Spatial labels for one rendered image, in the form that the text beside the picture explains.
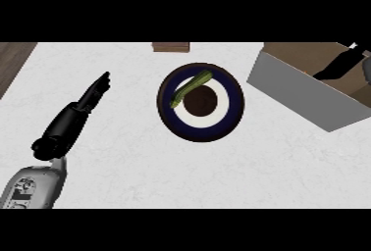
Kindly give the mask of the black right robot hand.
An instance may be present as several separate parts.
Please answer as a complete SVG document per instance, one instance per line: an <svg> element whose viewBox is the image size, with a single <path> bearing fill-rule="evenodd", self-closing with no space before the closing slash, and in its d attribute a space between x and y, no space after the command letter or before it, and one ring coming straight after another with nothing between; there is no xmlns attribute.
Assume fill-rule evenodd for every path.
<svg viewBox="0 0 371 251"><path fill-rule="evenodd" d="M364 58L363 51L364 49L361 47L354 47L341 52L326 67L316 74L313 74L313 78L316 80L341 78Z"/></svg>

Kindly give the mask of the green zucchini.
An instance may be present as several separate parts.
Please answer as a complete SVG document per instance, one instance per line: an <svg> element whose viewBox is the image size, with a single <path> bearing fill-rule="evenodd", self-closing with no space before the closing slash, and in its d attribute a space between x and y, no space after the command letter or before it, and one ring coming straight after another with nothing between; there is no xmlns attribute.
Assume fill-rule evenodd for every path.
<svg viewBox="0 0 371 251"><path fill-rule="evenodd" d="M184 96L200 87L212 78L212 72L209 70L202 70L187 81L187 83L175 90L171 101L169 108L174 109L184 99Z"/></svg>

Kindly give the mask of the small brown wooden block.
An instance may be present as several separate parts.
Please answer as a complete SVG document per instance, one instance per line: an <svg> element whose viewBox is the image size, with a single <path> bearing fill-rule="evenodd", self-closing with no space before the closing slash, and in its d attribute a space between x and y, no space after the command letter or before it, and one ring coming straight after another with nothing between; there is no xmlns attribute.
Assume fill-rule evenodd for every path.
<svg viewBox="0 0 371 251"><path fill-rule="evenodd" d="M152 47L153 47L155 52L186 53L189 51L189 43L187 42L153 42Z"/></svg>

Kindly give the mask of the grey cardboard box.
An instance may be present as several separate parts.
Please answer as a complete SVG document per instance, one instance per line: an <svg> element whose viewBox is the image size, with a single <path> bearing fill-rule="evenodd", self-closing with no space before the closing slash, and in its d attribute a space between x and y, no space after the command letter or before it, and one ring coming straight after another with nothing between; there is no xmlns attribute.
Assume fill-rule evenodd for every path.
<svg viewBox="0 0 371 251"><path fill-rule="evenodd" d="M265 42L248 77L248 84L325 131L371 118L361 63L338 79L313 78L347 50L336 42Z"/></svg>

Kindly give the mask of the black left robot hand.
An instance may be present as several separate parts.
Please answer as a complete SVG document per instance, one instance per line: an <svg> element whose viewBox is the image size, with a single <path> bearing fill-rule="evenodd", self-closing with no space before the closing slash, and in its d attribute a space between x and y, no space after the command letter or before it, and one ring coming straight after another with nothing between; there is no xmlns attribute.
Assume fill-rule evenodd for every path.
<svg viewBox="0 0 371 251"><path fill-rule="evenodd" d="M51 120L41 138L32 144L33 157L41 161L60 158L79 136L85 121L104 92L109 90L110 73L104 72L87 88L79 100L70 102Z"/></svg>

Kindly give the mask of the dark blue and white plate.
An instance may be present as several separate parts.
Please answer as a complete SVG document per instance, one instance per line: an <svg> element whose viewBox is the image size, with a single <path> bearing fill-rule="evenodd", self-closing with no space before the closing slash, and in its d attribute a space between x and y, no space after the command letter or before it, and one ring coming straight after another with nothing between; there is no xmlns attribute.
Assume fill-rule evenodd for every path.
<svg viewBox="0 0 371 251"><path fill-rule="evenodd" d="M205 117L193 116L183 104L169 108L171 96L193 76L208 70L212 79L205 83L217 95L217 106ZM212 64L191 63L166 75L158 90L156 108L162 123L171 133L191 142L211 142L224 137L240 121L245 98L239 83L228 72Z"/></svg>

